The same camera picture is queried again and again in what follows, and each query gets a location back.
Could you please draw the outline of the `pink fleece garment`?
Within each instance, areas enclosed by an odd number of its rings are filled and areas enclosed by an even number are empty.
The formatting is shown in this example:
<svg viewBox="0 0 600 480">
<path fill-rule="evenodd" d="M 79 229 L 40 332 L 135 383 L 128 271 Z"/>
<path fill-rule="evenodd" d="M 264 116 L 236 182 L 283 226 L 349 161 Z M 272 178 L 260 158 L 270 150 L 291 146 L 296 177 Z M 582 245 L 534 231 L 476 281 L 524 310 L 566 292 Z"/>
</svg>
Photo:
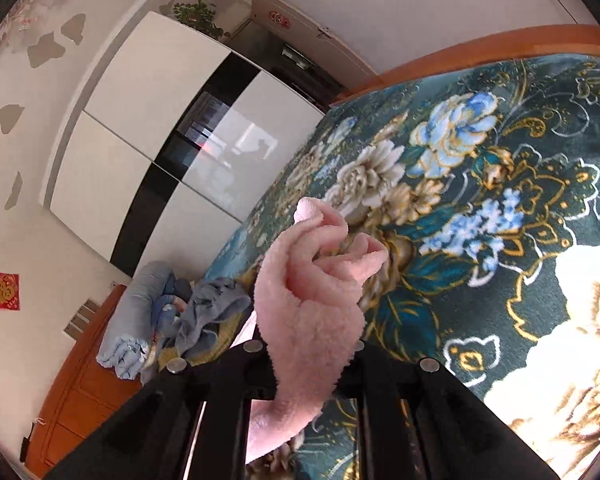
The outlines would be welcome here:
<svg viewBox="0 0 600 480">
<path fill-rule="evenodd" d="M 251 405 L 247 462 L 279 448 L 321 414 L 354 356 L 365 326 L 358 306 L 363 286 L 388 250 L 360 233 L 338 254 L 348 232 L 336 209 L 303 197 L 294 223 L 262 261 L 254 310 L 277 388 L 273 400 Z"/>
</svg>

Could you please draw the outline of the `yellow knit sweater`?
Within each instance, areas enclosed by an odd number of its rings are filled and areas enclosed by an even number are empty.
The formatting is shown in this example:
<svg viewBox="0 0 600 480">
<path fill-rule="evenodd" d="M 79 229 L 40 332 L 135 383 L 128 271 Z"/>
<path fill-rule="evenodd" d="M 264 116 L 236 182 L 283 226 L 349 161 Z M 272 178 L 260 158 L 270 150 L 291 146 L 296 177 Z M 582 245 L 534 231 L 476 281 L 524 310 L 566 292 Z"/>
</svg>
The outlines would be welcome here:
<svg viewBox="0 0 600 480">
<path fill-rule="evenodd" d="M 183 356 L 187 364 L 197 366 L 217 359 L 236 338 L 239 330 L 246 322 L 247 315 L 235 314 L 227 321 L 215 324 L 216 331 L 212 334 L 211 347 L 206 350 L 192 349 Z"/>
</svg>

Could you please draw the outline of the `blue-grey sweatshirt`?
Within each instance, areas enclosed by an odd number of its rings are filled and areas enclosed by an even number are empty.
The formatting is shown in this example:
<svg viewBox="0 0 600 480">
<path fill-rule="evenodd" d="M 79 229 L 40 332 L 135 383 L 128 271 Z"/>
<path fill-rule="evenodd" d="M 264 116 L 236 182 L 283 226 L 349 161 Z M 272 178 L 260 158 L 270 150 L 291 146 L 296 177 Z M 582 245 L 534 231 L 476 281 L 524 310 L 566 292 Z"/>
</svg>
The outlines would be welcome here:
<svg viewBox="0 0 600 480">
<path fill-rule="evenodd" d="M 251 306 L 248 292 L 231 278 L 201 281 L 193 289 L 189 303 L 178 318 L 174 348 L 182 358 L 189 350 L 211 347 L 215 324 L 227 321 L 235 314 L 244 314 Z"/>
</svg>

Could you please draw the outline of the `green hanging plant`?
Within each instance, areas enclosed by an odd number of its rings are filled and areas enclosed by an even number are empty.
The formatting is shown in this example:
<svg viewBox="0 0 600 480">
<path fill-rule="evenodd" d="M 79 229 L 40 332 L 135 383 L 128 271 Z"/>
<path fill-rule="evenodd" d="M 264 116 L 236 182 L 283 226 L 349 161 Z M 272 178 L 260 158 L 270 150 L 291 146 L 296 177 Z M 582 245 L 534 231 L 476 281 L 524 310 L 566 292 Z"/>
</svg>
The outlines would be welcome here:
<svg viewBox="0 0 600 480">
<path fill-rule="evenodd" d="M 181 24 L 214 40 L 230 38 L 230 32 L 215 24 L 216 5 L 209 0 L 194 3 L 177 2 L 173 6 L 174 18 Z"/>
</svg>

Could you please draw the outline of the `white black glossy wardrobe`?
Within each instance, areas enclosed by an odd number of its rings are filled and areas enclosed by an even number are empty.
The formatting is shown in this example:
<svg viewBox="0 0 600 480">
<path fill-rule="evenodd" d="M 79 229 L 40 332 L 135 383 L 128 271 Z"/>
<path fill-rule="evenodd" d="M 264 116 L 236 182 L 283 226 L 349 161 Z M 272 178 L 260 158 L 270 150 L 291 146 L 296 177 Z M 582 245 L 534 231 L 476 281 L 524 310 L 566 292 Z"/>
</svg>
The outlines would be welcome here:
<svg viewBox="0 0 600 480">
<path fill-rule="evenodd" d="M 322 119 L 248 58 L 146 14 L 76 109 L 50 211 L 126 275 L 200 278 Z"/>
</svg>

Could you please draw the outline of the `white room door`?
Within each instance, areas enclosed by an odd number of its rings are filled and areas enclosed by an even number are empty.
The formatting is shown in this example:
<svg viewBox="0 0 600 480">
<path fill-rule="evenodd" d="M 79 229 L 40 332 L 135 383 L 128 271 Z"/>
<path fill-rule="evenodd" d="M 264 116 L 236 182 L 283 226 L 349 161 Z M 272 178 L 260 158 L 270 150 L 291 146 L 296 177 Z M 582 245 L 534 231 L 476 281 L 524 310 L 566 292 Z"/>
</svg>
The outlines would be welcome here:
<svg viewBox="0 0 600 480">
<path fill-rule="evenodd" d="M 268 12 L 272 10 L 288 16 L 291 28 L 282 29 L 271 22 Z M 328 27 L 284 0 L 251 0 L 251 19 L 320 66 L 346 89 L 356 88 L 377 75 Z"/>
</svg>

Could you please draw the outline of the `teal floral bed blanket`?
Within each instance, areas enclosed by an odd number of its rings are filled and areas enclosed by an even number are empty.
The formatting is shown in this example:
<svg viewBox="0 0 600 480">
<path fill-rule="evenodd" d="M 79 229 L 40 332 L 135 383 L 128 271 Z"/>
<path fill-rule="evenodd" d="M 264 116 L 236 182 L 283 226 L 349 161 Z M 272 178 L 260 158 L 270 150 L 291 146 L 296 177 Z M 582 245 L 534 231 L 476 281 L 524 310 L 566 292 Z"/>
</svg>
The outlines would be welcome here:
<svg viewBox="0 0 600 480">
<path fill-rule="evenodd" d="M 501 61 L 332 108 L 207 270 L 252 282 L 298 200 L 389 257 L 364 337 L 437 359 L 564 479 L 600 452 L 600 58 Z"/>
</svg>

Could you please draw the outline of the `folded blue-grey quilt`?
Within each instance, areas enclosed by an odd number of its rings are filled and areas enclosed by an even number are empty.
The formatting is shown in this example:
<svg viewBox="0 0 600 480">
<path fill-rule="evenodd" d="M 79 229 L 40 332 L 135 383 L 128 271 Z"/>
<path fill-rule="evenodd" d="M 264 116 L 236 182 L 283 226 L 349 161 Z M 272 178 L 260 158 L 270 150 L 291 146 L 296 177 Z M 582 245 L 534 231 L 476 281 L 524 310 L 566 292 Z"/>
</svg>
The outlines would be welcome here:
<svg viewBox="0 0 600 480">
<path fill-rule="evenodd" d="M 142 266 L 111 315 L 96 362 L 119 379 L 134 380 L 149 356 L 160 312 L 169 304 L 185 307 L 190 296 L 189 281 L 177 278 L 169 263 L 151 261 Z"/>
</svg>

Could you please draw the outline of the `wooden headboard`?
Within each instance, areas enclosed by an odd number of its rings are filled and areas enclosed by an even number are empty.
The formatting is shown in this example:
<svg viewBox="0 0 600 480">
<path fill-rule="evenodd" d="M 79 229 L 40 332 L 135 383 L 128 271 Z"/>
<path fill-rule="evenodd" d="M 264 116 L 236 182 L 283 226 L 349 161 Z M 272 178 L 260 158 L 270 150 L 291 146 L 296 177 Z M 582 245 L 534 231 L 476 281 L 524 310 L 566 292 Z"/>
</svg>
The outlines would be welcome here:
<svg viewBox="0 0 600 480">
<path fill-rule="evenodd" d="M 82 325 L 34 423 L 24 466 L 42 479 L 68 453 L 140 390 L 138 379 L 117 378 L 96 362 L 102 336 L 125 292 L 116 286 Z"/>
</svg>

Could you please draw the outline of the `red wall fu poster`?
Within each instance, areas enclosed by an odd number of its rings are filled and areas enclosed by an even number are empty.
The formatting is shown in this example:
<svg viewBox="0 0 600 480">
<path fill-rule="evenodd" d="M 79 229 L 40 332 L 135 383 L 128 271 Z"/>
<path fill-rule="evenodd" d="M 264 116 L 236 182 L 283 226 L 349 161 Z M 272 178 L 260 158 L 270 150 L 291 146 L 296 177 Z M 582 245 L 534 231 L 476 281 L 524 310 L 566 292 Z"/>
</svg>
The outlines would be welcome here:
<svg viewBox="0 0 600 480">
<path fill-rule="evenodd" d="M 0 310 L 19 311 L 19 275 L 0 272 Z"/>
</svg>

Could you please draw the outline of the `red door decoration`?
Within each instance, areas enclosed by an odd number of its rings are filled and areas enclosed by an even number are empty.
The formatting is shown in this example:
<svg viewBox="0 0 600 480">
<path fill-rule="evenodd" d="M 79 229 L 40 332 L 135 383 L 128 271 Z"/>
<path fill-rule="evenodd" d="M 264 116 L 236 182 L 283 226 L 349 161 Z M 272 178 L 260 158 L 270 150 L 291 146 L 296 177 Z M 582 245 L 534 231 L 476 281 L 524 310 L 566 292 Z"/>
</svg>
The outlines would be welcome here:
<svg viewBox="0 0 600 480">
<path fill-rule="evenodd" d="M 268 12 L 268 19 L 282 29 L 291 28 L 291 20 L 288 16 L 278 11 L 272 10 Z"/>
</svg>

